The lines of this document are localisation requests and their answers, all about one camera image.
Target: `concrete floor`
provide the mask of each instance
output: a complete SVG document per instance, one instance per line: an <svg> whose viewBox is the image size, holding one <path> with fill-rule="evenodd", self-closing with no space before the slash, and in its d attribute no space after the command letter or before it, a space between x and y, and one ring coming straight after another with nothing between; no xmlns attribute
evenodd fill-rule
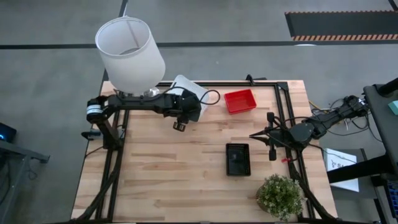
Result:
<svg viewBox="0 0 398 224"><path fill-rule="evenodd" d="M121 0L0 1L1 44L91 44L98 28L117 17ZM290 40L285 11L391 10L387 0L130 0L126 14L146 21L158 42ZM305 80L321 107L365 85L396 78L398 45L220 47L161 49L164 80L241 80L248 73L270 80ZM10 223L69 219L87 142L80 132L87 99L100 90L103 64L95 49L0 50L0 122L15 127L17 143L51 154L32 162L39 177L26 178ZM345 127L333 130L346 133ZM322 146L384 153L369 132L327 134ZM341 218L377 220L373 201L336 197Z"/></svg>

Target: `potted plant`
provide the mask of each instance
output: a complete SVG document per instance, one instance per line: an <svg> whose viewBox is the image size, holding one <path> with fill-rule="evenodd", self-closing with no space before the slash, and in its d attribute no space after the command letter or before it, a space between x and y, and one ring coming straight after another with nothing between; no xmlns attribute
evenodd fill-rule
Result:
<svg viewBox="0 0 398 224"><path fill-rule="evenodd" d="M300 214L303 210L301 188L297 181L274 174L265 179L256 194L257 204L273 217L287 221L292 214Z"/></svg>

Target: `black floor mat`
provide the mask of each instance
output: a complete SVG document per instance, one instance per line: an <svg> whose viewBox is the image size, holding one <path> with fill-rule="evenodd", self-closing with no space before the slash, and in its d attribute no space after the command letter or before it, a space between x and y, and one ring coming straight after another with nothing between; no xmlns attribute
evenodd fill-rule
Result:
<svg viewBox="0 0 398 224"><path fill-rule="evenodd" d="M293 40L398 39L395 11L286 12Z"/></svg>

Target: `white lamp shade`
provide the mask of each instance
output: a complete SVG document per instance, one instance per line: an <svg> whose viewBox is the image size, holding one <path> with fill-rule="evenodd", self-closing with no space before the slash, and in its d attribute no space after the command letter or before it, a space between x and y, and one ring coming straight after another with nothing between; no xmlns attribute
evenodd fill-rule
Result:
<svg viewBox="0 0 398 224"><path fill-rule="evenodd" d="M95 44L118 90L140 95L163 79L165 63L144 21L127 16L111 20L99 28Z"/></svg>

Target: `small black container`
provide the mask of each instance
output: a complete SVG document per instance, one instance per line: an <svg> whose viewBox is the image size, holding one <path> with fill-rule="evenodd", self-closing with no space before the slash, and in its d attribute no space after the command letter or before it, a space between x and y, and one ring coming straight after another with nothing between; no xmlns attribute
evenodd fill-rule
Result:
<svg viewBox="0 0 398 224"><path fill-rule="evenodd" d="M249 144L226 144L226 175L250 176Z"/></svg>

